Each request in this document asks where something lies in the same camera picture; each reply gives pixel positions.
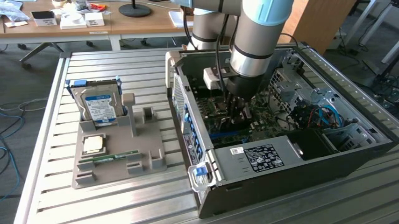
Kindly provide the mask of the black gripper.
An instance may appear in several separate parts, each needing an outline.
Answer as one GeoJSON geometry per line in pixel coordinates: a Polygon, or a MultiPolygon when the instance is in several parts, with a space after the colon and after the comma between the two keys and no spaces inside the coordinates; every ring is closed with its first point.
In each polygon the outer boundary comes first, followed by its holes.
{"type": "Polygon", "coordinates": [[[246,77],[234,76],[230,77],[226,84],[226,103],[231,107],[235,101],[239,103],[250,103],[252,97],[258,93],[262,82],[262,76],[246,77]]]}

